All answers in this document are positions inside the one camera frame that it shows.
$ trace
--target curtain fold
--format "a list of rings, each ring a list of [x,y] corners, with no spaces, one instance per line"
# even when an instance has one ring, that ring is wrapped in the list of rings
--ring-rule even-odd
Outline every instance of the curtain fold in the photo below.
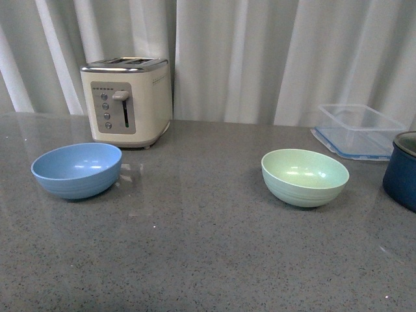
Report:
[[[0,112],[86,114],[79,66],[170,61],[174,118],[314,126],[321,103],[416,129],[412,0],[0,1]]]

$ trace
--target pot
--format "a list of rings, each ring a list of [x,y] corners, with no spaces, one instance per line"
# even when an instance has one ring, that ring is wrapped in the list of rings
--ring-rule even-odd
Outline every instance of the pot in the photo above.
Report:
[[[383,178],[383,188],[396,202],[416,213],[416,131],[397,135]]]

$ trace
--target bowl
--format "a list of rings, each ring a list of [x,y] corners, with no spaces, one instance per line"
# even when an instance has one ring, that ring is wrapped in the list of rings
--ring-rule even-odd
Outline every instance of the bowl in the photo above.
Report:
[[[261,159],[268,189],[299,207],[318,207],[335,199],[350,178],[335,159],[304,149],[278,149]]]
[[[54,149],[32,163],[31,170],[48,192],[77,200],[108,189],[118,178],[122,151],[103,143],[82,143]]]

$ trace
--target plastic food container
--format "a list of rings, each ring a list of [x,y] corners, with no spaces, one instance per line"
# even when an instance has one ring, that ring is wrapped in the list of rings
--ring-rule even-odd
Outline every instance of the plastic food container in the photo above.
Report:
[[[320,105],[322,123],[313,135],[330,151],[347,159],[388,161],[392,141],[405,131],[400,122],[365,105]]]

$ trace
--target cream toaster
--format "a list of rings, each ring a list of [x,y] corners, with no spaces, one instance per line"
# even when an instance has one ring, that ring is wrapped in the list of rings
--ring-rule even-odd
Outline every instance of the cream toaster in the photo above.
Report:
[[[122,57],[81,66],[92,138],[121,148],[148,148],[172,119],[166,59]]]

